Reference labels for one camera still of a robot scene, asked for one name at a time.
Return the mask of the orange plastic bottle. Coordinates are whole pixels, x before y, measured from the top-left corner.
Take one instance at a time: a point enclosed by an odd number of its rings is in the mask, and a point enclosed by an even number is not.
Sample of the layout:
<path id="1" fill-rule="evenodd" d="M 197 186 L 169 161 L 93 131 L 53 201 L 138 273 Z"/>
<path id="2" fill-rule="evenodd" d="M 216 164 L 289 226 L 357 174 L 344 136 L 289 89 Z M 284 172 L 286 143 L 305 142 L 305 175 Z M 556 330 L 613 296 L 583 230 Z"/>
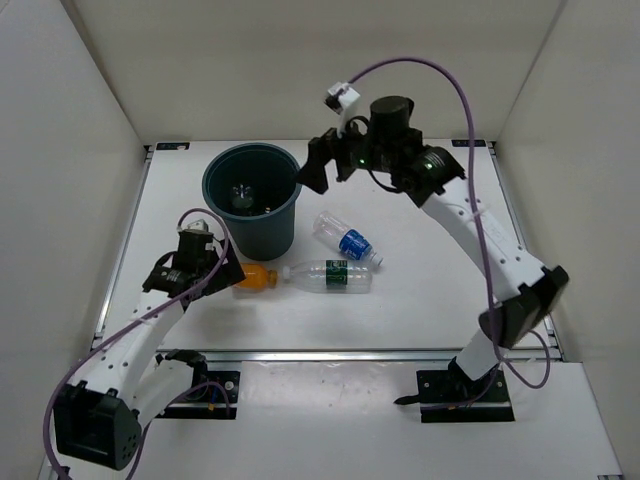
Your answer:
<path id="1" fill-rule="evenodd" d="M 253 263 L 242 263 L 241 267 L 245 278 L 235 284 L 236 288 L 259 291 L 276 287 L 278 282 L 276 270 Z"/>

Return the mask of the clear bottle black label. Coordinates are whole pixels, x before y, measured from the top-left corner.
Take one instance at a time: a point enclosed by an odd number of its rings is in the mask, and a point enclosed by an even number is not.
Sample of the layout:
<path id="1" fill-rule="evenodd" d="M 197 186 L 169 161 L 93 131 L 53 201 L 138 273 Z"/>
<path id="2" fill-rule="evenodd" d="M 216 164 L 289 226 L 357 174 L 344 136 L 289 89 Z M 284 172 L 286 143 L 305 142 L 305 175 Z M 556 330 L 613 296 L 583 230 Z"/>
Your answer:
<path id="1" fill-rule="evenodd" d="M 250 185 L 240 183 L 232 187 L 231 205 L 235 210 L 250 210 L 254 203 L 254 189 Z"/>

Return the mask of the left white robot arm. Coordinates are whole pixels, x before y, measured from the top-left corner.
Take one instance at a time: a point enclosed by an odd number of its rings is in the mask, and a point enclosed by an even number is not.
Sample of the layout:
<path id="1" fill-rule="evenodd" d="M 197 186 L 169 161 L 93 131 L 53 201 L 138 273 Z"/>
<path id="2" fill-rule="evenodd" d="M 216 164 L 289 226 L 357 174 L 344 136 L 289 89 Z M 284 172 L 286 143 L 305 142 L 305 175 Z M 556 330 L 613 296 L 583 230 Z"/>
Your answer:
<path id="1" fill-rule="evenodd" d="M 126 326 L 104 341 L 64 382 L 52 407 L 60 454 L 121 471 L 140 457 L 151 421 L 179 399 L 209 389 L 205 357 L 195 350 L 159 353 L 189 306 L 244 280 L 227 238 L 205 227 L 179 232 L 176 250 L 161 256 L 142 285 Z"/>

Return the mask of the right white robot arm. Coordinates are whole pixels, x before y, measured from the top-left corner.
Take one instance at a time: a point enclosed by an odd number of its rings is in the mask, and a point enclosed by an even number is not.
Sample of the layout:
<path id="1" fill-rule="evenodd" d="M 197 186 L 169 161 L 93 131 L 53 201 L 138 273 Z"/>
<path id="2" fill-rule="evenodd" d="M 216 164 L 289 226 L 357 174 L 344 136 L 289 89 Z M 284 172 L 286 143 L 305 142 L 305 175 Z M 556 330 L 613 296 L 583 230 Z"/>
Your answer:
<path id="1" fill-rule="evenodd" d="M 410 126 L 411 99 L 387 96 L 374 101 L 365 132 L 354 123 L 358 99 L 345 89 L 327 95 L 325 103 L 339 114 L 340 123 L 309 141 L 297 181 L 325 193 L 330 161 L 336 163 L 340 182 L 358 169 L 387 173 L 393 190 L 406 194 L 439 223 L 479 268 L 487 282 L 489 308 L 479 318 L 479 331 L 454 358 L 449 375 L 452 393 L 470 400 L 484 389 L 485 376 L 504 353 L 553 309 L 568 274 L 560 266 L 545 266 L 481 209 L 471 168 L 446 149 L 425 144 L 421 132 Z"/>

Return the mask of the dark teal plastic bin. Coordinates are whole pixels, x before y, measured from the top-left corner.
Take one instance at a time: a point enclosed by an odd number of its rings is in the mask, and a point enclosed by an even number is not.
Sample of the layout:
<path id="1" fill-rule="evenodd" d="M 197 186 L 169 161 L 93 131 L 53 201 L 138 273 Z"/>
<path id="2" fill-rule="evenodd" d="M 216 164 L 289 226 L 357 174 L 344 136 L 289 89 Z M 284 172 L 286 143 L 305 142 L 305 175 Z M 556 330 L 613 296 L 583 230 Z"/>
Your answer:
<path id="1" fill-rule="evenodd" d="M 268 143 L 244 143 L 217 155 L 205 169 L 206 205 L 227 226 L 237 249 L 256 261 L 284 255 L 294 241 L 298 162 Z"/>

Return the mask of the clear bottle blue label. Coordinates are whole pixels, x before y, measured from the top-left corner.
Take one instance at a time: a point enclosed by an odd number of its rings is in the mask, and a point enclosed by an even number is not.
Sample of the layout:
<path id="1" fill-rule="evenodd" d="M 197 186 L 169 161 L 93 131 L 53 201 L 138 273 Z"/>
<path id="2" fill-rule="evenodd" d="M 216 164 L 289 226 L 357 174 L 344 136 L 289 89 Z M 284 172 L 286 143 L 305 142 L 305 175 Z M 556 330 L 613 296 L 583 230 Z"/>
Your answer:
<path id="1" fill-rule="evenodd" d="M 347 259 L 378 269 L 383 257 L 358 230 L 328 211 L 321 212 L 313 223 L 313 236 Z"/>

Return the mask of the clear bottle green label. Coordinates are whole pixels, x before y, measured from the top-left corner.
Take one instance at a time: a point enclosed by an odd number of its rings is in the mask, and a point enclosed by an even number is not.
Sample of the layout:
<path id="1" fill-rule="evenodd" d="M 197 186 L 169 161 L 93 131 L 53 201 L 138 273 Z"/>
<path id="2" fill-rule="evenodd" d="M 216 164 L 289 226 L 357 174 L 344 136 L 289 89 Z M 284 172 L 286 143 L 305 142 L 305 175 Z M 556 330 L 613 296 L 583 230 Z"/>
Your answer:
<path id="1" fill-rule="evenodd" d="M 370 269 L 350 260 L 313 260 L 281 272 L 286 284 L 310 293 L 366 294 L 373 283 Z"/>

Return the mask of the right black corner label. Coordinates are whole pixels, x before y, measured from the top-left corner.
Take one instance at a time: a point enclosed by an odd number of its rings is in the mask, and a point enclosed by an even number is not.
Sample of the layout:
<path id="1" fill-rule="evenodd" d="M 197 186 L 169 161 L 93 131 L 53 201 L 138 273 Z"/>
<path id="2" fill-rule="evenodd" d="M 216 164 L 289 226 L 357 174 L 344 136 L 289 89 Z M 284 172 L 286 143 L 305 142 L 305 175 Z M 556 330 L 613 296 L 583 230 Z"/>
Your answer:
<path id="1" fill-rule="evenodd" d="M 467 139 L 452 139 L 451 145 L 455 148 L 468 148 L 469 141 Z M 485 148 L 486 142 L 482 139 L 476 139 L 474 141 L 474 146 L 477 148 Z"/>

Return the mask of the black corner label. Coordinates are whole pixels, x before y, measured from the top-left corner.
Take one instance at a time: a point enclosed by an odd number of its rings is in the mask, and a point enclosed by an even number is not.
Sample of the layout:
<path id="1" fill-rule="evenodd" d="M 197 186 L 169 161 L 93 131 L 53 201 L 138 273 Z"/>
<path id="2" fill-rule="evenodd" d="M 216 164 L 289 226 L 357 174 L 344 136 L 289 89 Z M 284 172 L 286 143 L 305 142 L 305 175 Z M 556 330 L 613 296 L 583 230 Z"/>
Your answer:
<path id="1" fill-rule="evenodd" d="M 189 142 L 158 142 L 156 151 L 184 151 L 190 148 Z"/>
<path id="2" fill-rule="evenodd" d="M 468 148 L 469 141 L 467 139 L 452 139 L 451 145 L 455 148 Z M 482 139 L 476 139 L 474 141 L 474 146 L 477 148 L 485 148 L 486 142 Z"/>

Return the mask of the left black corner label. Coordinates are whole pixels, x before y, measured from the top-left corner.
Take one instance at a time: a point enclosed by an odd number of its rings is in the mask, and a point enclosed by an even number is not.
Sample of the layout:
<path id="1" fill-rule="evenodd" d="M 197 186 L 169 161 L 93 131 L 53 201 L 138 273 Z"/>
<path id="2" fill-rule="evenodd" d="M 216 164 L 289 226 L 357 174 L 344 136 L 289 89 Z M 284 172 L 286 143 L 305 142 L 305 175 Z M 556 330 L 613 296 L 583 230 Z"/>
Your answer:
<path id="1" fill-rule="evenodd" d="M 184 151 L 190 148 L 189 142 L 158 142 L 156 151 Z"/>

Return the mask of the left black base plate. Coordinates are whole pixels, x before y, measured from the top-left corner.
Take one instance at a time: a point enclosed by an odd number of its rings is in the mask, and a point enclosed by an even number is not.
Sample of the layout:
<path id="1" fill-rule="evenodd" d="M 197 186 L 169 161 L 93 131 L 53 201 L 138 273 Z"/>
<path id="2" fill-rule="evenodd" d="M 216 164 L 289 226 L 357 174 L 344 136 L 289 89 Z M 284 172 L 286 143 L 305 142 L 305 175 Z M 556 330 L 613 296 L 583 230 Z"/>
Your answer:
<path id="1" fill-rule="evenodd" d="M 229 406 L 220 389 L 213 385 L 201 386 L 184 399 L 169 406 L 159 418 L 190 420 L 235 420 L 241 386 L 239 363 L 208 363 L 206 369 L 193 381 L 194 385 L 217 382 L 226 393 Z"/>

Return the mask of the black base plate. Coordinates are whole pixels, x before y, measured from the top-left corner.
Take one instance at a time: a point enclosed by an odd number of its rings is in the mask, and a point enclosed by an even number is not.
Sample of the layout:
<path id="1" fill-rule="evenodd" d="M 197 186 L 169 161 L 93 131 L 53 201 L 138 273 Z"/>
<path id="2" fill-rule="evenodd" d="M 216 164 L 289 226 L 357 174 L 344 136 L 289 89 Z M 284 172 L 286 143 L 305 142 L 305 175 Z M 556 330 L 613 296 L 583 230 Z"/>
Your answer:
<path id="1" fill-rule="evenodd" d="M 239 363 L 208 363 L 206 369 L 193 381 L 194 385 L 217 382 L 226 393 L 229 406 L 220 389 L 213 385 L 201 386 L 184 399 L 169 406 L 159 418 L 190 420 L 235 420 L 241 386 Z"/>
<path id="2" fill-rule="evenodd" d="M 493 369 L 476 382 L 454 380 L 448 370 L 416 372 L 418 391 L 397 398 L 398 406 L 418 405 L 422 423 L 513 422 L 504 373 Z"/>

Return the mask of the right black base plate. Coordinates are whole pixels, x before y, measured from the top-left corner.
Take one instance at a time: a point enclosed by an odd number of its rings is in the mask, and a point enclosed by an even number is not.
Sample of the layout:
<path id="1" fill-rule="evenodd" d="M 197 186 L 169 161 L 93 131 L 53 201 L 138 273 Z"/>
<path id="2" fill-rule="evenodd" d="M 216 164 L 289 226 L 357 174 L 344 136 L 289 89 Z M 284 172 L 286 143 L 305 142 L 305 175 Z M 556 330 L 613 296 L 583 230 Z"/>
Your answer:
<path id="1" fill-rule="evenodd" d="M 513 422 L 504 373 L 493 369 L 476 382 L 454 380 L 448 370 L 416 372 L 418 391 L 397 398 L 398 406 L 418 405 L 422 423 Z"/>

